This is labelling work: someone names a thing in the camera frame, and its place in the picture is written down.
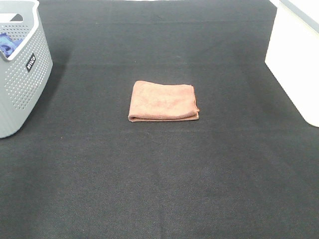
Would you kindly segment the brown microfibre towel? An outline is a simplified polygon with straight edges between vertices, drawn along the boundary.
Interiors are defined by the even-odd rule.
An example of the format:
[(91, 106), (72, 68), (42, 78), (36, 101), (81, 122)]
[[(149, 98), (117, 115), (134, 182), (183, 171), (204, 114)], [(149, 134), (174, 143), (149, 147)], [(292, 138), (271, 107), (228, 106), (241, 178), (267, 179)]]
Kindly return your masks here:
[(194, 86), (135, 82), (128, 115), (130, 122), (198, 119)]

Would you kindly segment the white storage bin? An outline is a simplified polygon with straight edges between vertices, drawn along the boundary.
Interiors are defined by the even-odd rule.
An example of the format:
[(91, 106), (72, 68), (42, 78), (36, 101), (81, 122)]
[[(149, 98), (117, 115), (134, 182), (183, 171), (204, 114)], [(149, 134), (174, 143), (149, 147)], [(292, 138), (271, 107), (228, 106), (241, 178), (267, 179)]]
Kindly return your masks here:
[(319, 2), (280, 0), (265, 63), (304, 120), (319, 125)]

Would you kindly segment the grey perforated laundry basket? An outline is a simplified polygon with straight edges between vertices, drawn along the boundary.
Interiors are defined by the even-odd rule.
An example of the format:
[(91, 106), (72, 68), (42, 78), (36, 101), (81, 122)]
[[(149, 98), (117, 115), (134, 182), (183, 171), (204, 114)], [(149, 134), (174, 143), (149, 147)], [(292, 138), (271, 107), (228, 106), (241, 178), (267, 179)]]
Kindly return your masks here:
[(15, 134), (32, 112), (53, 62), (38, 13), (37, 0), (2, 0), (0, 31), (21, 40), (6, 57), (0, 54), (0, 136)]

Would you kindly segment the blue towel in basket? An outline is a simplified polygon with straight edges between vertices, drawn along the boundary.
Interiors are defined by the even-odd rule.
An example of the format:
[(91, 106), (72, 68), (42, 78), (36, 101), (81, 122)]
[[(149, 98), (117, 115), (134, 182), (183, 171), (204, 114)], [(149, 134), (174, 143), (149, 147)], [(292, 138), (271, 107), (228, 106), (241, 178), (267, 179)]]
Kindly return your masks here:
[(12, 40), (6, 33), (2, 33), (0, 35), (0, 50), (7, 58), (17, 49), (21, 43), (22, 39)]

